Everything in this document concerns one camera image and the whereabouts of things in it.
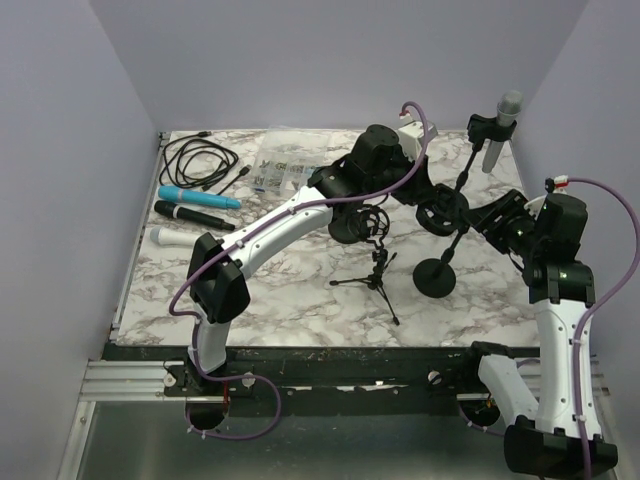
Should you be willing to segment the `shock mount round-base stand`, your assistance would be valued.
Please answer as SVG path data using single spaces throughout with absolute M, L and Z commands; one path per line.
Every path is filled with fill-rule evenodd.
M 437 184 L 433 194 L 418 205 L 416 220 L 428 233 L 437 237 L 429 256 L 413 270 L 413 282 L 418 291 L 431 299 L 450 295 L 456 286 L 456 273 L 451 266 L 456 248 L 469 226 L 463 213 L 469 204 L 454 188 Z

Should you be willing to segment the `black tripod shock-mount stand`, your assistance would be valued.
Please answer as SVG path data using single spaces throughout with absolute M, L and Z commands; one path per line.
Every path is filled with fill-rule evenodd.
M 383 274 L 391 264 L 391 262 L 397 257 L 397 254 L 394 253 L 389 255 L 389 251 L 384 245 L 384 240 L 387 237 L 390 230 L 390 218 L 387 212 L 381 208 L 379 205 L 375 204 L 363 204 L 364 206 L 370 209 L 369 218 L 368 218 L 368 227 L 369 238 L 364 241 L 373 247 L 372 251 L 372 261 L 373 268 L 372 272 L 368 274 L 366 277 L 358 277 L 352 279 L 342 279 L 342 280 L 330 280 L 330 286 L 338 286 L 345 285 L 349 283 L 362 283 L 369 290 L 376 291 L 380 294 L 382 299 L 386 302 L 394 325 L 399 326 L 400 321 L 398 316 L 396 315 L 394 308 L 389 300 L 389 297 L 385 291 Z

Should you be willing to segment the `black round-base mic stand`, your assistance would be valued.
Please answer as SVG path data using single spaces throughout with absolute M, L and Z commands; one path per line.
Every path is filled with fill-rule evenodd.
M 341 244 L 364 242 L 369 238 L 368 218 L 370 209 L 364 205 L 334 211 L 328 226 L 330 236 Z

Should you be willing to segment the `silver mic clip stand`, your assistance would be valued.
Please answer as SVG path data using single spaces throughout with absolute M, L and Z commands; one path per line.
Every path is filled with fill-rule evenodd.
M 478 114 L 473 114 L 467 125 L 468 140 L 472 144 L 472 153 L 462 170 L 458 175 L 455 183 L 455 187 L 449 194 L 447 200 L 449 201 L 446 207 L 446 223 L 452 225 L 458 221 L 460 217 L 460 210 L 463 208 L 461 190 L 466 185 L 469 177 L 469 172 L 477 154 L 483 149 L 486 140 L 489 141 L 487 135 L 490 132 L 492 126 L 495 125 L 495 117 L 483 117 Z

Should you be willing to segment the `silver grey microphone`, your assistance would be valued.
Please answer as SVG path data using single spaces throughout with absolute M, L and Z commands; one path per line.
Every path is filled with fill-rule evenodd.
M 516 119 L 523 106 L 523 94 L 517 90 L 506 92 L 497 104 L 495 125 L 491 127 L 487 138 L 489 145 L 482 163 L 482 172 L 489 174 L 497 164 L 503 145 L 511 139 Z

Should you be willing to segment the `blue microphone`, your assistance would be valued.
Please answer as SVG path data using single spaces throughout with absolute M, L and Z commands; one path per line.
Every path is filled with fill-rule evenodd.
M 161 200 L 173 203 L 185 203 L 218 209 L 240 209 L 242 204 L 234 198 L 209 194 L 205 192 L 185 190 L 176 186 L 160 186 L 157 195 Z

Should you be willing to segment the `black microphone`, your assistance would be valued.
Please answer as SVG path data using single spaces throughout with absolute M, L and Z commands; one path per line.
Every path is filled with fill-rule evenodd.
M 235 226 L 219 217 L 205 214 L 196 210 L 182 207 L 166 200 L 158 200 L 154 203 L 154 211 L 161 216 L 172 219 L 184 220 L 215 230 L 234 231 Z

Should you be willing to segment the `white microphone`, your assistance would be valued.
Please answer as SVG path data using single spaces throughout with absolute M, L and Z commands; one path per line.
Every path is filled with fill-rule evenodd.
M 181 232 L 162 226 L 155 226 L 149 231 L 151 241 L 162 247 L 193 247 L 199 237 L 196 233 Z

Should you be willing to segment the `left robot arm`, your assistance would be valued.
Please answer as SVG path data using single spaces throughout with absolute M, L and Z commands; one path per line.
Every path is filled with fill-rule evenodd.
M 398 130 L 371 125 L 349 153 L 316 169 L 305 186 L 265 217 L 221 239 L 198 238 L 187 277 L 196 309 L 187 382 L 197 393 L 209 395 L 221 385 L 230 324 L 251 301 L 251 276 L 299 238 L 343 219 L 365 196 L 385 195 L 392 185 L 407 188 L 407 174 L 425 169 L 426 147 L 436 135 L 431 122 L 411 120 Z

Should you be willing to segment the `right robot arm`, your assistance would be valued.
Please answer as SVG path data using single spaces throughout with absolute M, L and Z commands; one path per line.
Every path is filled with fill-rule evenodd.
M 590 323 L 583 317 L 596 303 L 594 275 L 576 258 L 588 219 L 585 203 L 566 193 L 529 202 L 512 190 L 462 217 L 497 251 L 521 258 L 538 329 L 537 394 L 501 345 L 459 370 L 467 389 L 488 388 L 495 400 L 506 425 L 508 468 L 546 479 L 589 479 L 613 469 L 618 450 L 604 440 L 595 412 Z

